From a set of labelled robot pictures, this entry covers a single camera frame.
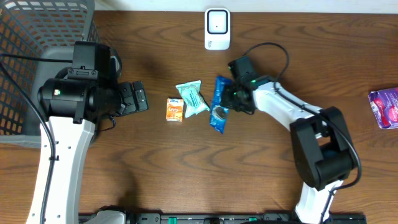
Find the blue oreo cookie pack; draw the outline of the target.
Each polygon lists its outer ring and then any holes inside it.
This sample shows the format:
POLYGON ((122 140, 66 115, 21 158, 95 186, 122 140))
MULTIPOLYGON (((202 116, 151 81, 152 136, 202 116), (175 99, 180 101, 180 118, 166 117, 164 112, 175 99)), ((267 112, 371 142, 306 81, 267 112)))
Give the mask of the blue oreo cookie pack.
POLYGON ((224 87, 231 83, 232 80, 222 77, 221 75, 217 76, 213 99, 211 102, 210 126, 221 134, 224 133, 224 127, 229 115, 229 109, 221 106, 221 97, 224 87))

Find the orange snack packet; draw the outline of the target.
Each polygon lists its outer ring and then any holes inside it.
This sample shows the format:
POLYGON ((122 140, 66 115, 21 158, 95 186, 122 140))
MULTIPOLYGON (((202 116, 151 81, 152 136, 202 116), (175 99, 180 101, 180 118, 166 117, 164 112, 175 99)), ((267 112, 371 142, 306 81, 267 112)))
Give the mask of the orange snack packet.
POLYGON ((182 99, 168 98, 167 108, 166 108, 166 120, 182 122, 183 106, 184 106, 184 101, 182 99))

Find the mint green wipes packet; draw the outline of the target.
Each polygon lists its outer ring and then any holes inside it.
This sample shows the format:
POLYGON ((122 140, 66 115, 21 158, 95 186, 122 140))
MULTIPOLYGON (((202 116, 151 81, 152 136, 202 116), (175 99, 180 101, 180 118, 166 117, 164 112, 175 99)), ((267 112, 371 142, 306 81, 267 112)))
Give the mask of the mint green wipes packet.
POLYGON ((185 117, 209 111, 210 108, 200 94, 201 80, 178 84, 175 86, 187 105, 185 117))

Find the red purple liner packet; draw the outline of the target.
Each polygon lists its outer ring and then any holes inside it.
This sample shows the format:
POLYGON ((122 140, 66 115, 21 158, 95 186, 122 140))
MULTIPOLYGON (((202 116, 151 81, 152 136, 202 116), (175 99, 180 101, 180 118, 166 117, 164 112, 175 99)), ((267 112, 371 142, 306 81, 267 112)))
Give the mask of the red purple liner packet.
POLYGON ((397 88, 371 91, 371 109, 381 129, 397 129, 397 88))

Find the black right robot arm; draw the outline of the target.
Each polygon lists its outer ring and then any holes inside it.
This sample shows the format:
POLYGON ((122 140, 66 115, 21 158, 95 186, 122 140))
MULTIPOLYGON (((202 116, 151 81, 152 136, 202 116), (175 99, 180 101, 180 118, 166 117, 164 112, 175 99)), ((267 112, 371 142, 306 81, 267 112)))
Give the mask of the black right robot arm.
POLYGON ((233 82, 224 87, 221 106, 246 114, 256 110, 273 117, 290 133, 294 162, 303 188, 295 207, 301 223, 325 223, 335 193, 356 185, 361 173, 344 184, 353 169, 361 170, 342 112, 310 105, 275 79, 260 76, 249 57, 228 64, 233 82))

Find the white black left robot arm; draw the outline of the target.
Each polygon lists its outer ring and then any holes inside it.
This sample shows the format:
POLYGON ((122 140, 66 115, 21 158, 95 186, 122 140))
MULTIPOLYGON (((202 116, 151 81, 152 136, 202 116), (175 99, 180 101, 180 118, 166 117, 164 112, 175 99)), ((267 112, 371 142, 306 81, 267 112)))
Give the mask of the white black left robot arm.
POLYGON ((38 89, 41 149, 28 223, 78 223, 87 150, 103 118, 148 110, 141 81, 118 83, 117 52, 96 42, 76 42, 71 67, 38 89))

